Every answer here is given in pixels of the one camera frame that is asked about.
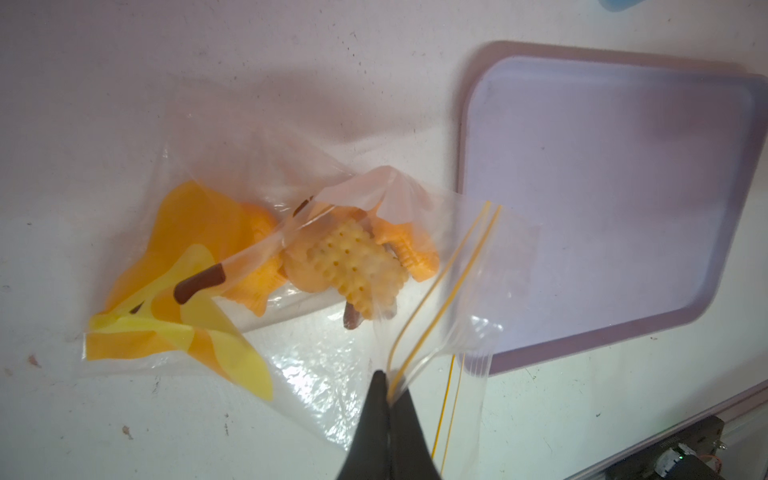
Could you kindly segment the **orange fish cookie top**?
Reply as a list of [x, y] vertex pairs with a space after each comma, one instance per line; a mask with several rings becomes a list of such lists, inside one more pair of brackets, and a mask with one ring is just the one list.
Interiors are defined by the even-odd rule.
[[423, 282], [438, 273], [440, 256], [422, 227], [413, 222], [393, 224], [376, 216], [371, 225], [376, 243], [388, 245], [414, 280]]

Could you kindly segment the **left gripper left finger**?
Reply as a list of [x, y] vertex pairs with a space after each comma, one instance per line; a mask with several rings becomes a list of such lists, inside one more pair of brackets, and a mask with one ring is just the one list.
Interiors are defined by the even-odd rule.
[[389, 404], [386, 374], [373, 373], [347, 457], [337, 480], [389, 478]]

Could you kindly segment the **round orange shell cookie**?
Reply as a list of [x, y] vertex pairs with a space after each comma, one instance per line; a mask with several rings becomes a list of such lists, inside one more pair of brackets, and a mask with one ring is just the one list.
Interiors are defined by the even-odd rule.
[[330, 287], [330, 283], [314, 269], [308, 259], [308, 251], [316, 243], [316, 239], [299, 238], [281, 252], [285, 277], [296, 288], [308, 293], [323, 292]]

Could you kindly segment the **square yellow cracker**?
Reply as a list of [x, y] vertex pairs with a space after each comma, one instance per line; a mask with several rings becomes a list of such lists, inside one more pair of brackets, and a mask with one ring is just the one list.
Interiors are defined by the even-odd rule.
[[346, 219], [307, 251], [309, 266], [362, 318], [391, 317], [408, 271], [357, 221]]

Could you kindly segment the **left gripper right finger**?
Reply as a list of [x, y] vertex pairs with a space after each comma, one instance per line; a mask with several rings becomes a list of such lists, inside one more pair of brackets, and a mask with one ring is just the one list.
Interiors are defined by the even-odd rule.
[[390, 407], [390, 478], [441, 480], [409, 390]]

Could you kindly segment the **brown star cookie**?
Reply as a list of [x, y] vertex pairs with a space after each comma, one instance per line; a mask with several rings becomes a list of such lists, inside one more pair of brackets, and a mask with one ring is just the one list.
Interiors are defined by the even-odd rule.
[[[386, 307], [381, 312], [381, 317], [390, 320], [394, 318], [397, 315], [397, 304], [393, 303], [391, 306]], [[343, 326], [347, 330], [354, 330], [358, 328], [361, 323], [363, 322], [364, 318], [362, 317], [362, 314], [358, 312], [355, 307], [347, 302], [345, 304], [344, 313], [343, 313]]]

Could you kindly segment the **clear resealable plastic bag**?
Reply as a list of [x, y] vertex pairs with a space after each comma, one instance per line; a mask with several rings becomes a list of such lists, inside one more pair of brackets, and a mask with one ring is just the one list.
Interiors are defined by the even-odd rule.
[[[470, 478], [492, 352], [527, 299], [538, 228], [390, 166], [351, 171], [256, 120], [188, 115], [168, 127], [164, 154], [174, 167], [85, 327], [84, 361], [188, 359], [342, 448], [381, 370], [389, 408], [405, 390], [425, 392], [418, 418], [440, 476]], [[281, 252], [346, 219], [374, 239], [374, 216], [422, 227], [440, 269], [423, 282], [408, 272], [394, 318], [347, 330], [345, 298], [331, 285], [296, 288]]]

